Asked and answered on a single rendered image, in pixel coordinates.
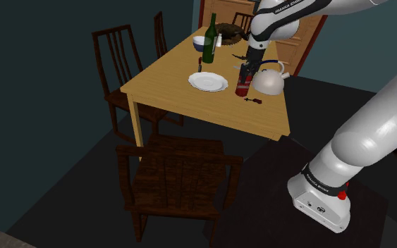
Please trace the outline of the dark round woven basket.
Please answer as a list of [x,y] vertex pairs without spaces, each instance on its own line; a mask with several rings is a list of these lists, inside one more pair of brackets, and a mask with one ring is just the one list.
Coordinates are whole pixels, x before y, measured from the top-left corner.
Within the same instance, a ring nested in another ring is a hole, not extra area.
[[216,31],[221,34],[222,45],[233,45],[241,39],[248,41],[250,32],[244,31],[243,28],[228,23],[219,23],[215,25]]

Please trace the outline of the red can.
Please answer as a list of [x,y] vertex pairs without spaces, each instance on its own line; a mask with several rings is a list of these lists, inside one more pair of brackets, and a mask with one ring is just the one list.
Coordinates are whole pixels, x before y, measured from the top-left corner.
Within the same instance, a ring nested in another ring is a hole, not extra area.
[[236,85],[236,95],[239,97],[246,97],[248,90],[250,88],[250,83],[252,82],[252,72],[250,66],[246,63],[242,64],[240,67],[240,73],[238,76],[238,82]]

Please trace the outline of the dark wooden chair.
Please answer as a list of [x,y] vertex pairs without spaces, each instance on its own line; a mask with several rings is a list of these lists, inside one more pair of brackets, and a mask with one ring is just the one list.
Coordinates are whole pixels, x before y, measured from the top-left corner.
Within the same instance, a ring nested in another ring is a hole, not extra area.
[[224,153],[219,140],[153,134],[144,147],[118,145],[124,209],[141,242],[149,216],[208,220],[221,217],[214,197],[221,182],[227,209],[235,200],[243,158]]
[[154,42],[157,58],[161,58],[168,52],[164,35],[163,15],[161,11],[159,11],[154,17]]
[[250,31],[253,17],[254,15],[236,12],[232,23],[238,27],[241,27],[245,33],[248,33]]
[[[97,64],[97,70],[99,73],[99,78],[104,92],[104,100],[109,105],[109,112],[111,116],[112,129],[114,131],[114,134],[120,137],[121,139],[130,142],[131,144],[136,144],[135,138],[127,136],[119,131],[118,119],[116,113],[117,108],[130,113],[130,107],[128,105],[127,95],[120,91],[120,87],[126,84],[129,80],[133,79],[124,51],[123,37],[122,37],[123,31],[126,31],[128,33],[130,45],[133,50],[133,55],[135,57],[135,62],[138,66],[139,72],[142,72],[143,71],[142,63],[138,55],[132,28],[129,24],[92,32],[92,41],[94,45],[94,54]],[[102,63],[102,55],[99,45],[99,38],[102,36],[105,36],[107,39],[107,43],[110,51],[110,57],[112,59],[114,69],[116,71],[116,76],[120,84],[120,87],[115,89],[114,91],[110,91],[109,89],[108,82],[106,79],[106,74],[104,72],[104,66]],[[178,114],[179,115],[178,120],[174,120],[166,116],[168,111],[162,110],[160,108],[155,108],[153,106],[138,104],[138,113],[139,113],[139,117],[142,117],[143,119],[152,123],[152,132],[157,134],[159,133],[159,121],[161,120],[166,120],[168,122],[174,123],[179,126],[183,126],[184,124],[183,115]]]

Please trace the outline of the green wine bottle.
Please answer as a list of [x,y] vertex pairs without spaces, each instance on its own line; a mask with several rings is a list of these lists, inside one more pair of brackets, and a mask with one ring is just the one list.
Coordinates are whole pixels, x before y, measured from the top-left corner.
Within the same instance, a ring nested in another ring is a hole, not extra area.
[[203,63],[213,63],[214,61],[214,50],[216,41],[218,39],[218,33],[215,28],[216,13],[212,14],[210,25],[205,32],[204,36],[204,48],[202,52]]

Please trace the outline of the white plate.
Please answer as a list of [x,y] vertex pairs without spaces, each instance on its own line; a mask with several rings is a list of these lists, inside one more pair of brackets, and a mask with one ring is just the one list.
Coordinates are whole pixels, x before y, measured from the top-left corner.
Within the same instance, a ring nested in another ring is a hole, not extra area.
[[188,82],[196,89],[205,92],[219,92],[228,87],[228,81],[216,73],[198,72],[189,76]]

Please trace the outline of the light wooden dining table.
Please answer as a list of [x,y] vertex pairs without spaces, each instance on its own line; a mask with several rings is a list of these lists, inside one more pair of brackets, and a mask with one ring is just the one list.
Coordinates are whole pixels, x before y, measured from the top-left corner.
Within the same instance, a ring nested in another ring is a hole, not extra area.
[[220,92],[203,92],[188,82],[197,72],[200,53],[193,47],[192,37],[176,45],[170,52],[136,75],[121,87],[128,97],[130,117],[136,144],[143,146],[138,104],[164,109],[172,113],[215,123],[235,130],[248,132],[271,140],[289,135],[290,125],[283,94],[268,96],[249,89],[248,99],[261,99],[262,104],[245,101],[236,95],[241,64],[239,55],[248,49],[241,40],[233,46],[216,48],[211,64],[204,64],[203,70],[223,76],[228,87]]

